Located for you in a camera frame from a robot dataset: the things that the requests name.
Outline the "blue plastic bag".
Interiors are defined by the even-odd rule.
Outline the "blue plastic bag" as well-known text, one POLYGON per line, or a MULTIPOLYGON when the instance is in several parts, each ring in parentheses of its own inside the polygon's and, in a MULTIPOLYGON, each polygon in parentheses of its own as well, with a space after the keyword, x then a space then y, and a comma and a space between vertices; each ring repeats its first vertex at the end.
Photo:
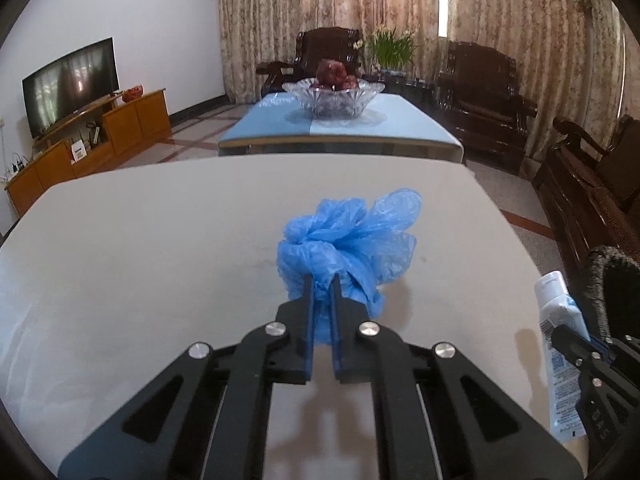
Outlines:
POLYGON ((368 206, 362 198, 322 200, 314 214, 290 220, 278 244, 277 268, 288 296, 303 295, 304 278, 314 284, 314 343, 331 342, 330 288, 334 278, 342 295, 378 318, 385 296, 378 288, 396 282, 409 269, 416 237, 408 232, 418 220, 421 195, 400 188, 368 206))

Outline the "black lined trash bin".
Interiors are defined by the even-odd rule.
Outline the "black lined trash bin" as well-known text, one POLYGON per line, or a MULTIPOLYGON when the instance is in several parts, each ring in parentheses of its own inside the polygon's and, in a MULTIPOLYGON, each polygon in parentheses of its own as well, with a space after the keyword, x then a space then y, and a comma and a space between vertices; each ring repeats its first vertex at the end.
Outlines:
POLYGON ((588 330, 601 340, 639 337, 639 263, 615 247, 594 248, 582 269, 588 330))

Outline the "dark wooden sofa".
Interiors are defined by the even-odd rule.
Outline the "dark wooden sofa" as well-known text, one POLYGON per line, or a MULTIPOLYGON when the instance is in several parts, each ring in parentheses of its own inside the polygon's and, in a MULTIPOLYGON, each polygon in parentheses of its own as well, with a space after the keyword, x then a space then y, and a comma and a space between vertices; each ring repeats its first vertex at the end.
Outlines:
POLYGON ((639 258, 639 122, 620 118, 601 148, 576 122, 554 118, 560 135, 533 180, 565 272, 578 273, 590 250, 615 247, 639 258))

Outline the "grey table cover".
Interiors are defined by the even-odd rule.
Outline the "grey table cover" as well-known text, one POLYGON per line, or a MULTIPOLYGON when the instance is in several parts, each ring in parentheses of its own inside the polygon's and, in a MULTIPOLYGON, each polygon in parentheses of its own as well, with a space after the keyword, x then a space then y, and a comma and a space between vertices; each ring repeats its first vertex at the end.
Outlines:
POLYGON ((285 225, 322 200, 419 193, 409 269, 381 323, 453 344, 549 421, 532 258, 463 165, 254 155, 114 170, 55 185, 1 248, 1 400, 50 474, 194 342, 230 346, 288 298, 285 225))

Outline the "blue coffee table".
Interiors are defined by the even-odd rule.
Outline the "blue coffee table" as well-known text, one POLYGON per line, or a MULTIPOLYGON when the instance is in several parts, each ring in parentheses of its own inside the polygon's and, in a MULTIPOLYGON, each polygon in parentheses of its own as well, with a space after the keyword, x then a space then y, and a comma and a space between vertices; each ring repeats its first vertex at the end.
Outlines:
POLYGON ((402 96, 382 93, 356 118, 314 118, 286 93, 257 104, 218 141, 221 155, 249 152, 390 154, 460 164, 464 147, 402 96))

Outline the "dark side table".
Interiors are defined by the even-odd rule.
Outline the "dark side table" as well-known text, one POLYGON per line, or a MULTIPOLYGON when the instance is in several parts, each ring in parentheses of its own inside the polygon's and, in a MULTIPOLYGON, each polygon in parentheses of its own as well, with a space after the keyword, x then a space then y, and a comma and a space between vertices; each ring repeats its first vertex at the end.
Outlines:
POLYGON ((409 78, 404 73, 393 70, 363 74, 362 78, 367 82, 382 82, 385 84, 384 93, 402 96, 424 112, 431 113, 436 108, 434 82, 409 78))

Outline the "white router box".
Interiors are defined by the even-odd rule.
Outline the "white router box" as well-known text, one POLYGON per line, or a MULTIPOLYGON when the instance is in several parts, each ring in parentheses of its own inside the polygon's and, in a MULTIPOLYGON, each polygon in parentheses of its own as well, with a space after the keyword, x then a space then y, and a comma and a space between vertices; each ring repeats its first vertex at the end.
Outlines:
POLYGON ((70 151, 72 152, 74 162, 79 162, 88 155, 86 144, 83 140, 73 142, 70 146, 70 151))

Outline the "orange wooden tv cabinet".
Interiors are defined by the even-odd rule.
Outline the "orange wooden tv cabinet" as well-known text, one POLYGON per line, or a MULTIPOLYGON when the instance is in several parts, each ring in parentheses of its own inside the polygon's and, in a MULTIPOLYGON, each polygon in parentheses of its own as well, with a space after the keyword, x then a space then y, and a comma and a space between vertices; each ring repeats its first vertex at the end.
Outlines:
POLYGON ((106 96, 62 120, 34 143, 31 162, 9 180, 6 192, 21 217, 49 188, 69 180, 112 170, 171 136, 164 90, 120 104, 106 96), (88 155, 74 162, 70 146, 86 144, 88 155))

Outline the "floral beige curtains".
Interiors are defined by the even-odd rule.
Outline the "floral beige curtains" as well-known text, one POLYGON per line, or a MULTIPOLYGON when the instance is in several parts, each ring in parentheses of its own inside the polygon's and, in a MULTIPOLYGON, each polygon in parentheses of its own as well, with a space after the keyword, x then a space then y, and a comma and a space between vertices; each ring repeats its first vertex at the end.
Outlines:
POLYGON ((258 99, 258 64, 290 60, 299 32, 340 26, 366 41, 382 29, 410 35, 407 67, 421 79, 442 69, 451 41, 513 58, 522 93, 538 106, 526 143, 532 159, 551 145, 556 116, 608 145, 616 122, 639 113, 639 41, 613 0, 218 1, 224 88, 238 102, 258 99))

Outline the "glass fruit bowl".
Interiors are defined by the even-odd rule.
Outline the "glass fruit bowl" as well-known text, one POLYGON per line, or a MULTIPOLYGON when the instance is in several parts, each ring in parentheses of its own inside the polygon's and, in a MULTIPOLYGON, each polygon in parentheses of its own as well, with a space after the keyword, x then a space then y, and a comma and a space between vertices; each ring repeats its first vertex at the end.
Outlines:
POLYGON ((346 90, 316 88, 314 78, 282 84, 285 92, 314 118, 348 119, 362 114, 369 103, 385 89, 382 82, 358 79, 358 87, 346 90))

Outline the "red teapot ornament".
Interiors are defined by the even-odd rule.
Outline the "red teapot ornament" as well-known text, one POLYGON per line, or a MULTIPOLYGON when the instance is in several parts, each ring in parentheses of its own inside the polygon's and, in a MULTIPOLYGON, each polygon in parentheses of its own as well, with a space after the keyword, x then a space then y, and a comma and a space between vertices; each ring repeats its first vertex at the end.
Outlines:
POLYGON ((143 96, 144 89, 141 84, 137 84, 122 92, 122 102, 129 103, 136 99, 140 99, 143 96))

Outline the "potted green plant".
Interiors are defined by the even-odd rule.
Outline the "potted green plant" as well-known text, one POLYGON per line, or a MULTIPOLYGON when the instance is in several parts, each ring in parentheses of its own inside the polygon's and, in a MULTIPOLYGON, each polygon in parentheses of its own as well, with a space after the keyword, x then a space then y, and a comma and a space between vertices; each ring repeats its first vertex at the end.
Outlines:
POLYGON ((378 26, 366 40, 366 49, 381 70, 403 72, 416 50, 416 32, 378 26))

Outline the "red apples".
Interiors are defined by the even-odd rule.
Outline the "red apples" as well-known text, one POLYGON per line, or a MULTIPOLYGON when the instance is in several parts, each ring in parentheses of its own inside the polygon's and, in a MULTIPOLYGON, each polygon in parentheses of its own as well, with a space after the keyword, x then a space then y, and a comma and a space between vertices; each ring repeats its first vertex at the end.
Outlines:
POLYGON ((337 60, 324 58, 320 61, 316 71, 316 81, 312 88, 332 91, 344 91, 359 87, 358 78, 347 73, 345 65, 337 60))

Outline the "flat screen television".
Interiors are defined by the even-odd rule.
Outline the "flat screen television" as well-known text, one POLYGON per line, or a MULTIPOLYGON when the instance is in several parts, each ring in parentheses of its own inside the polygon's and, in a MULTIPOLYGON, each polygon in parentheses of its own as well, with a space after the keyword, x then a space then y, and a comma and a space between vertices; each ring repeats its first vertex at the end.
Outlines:
POLYGON ((39 139, 60 120, 119 90, 114 41, 106 38, 70 52, 22 85, 29 131, 39 139))

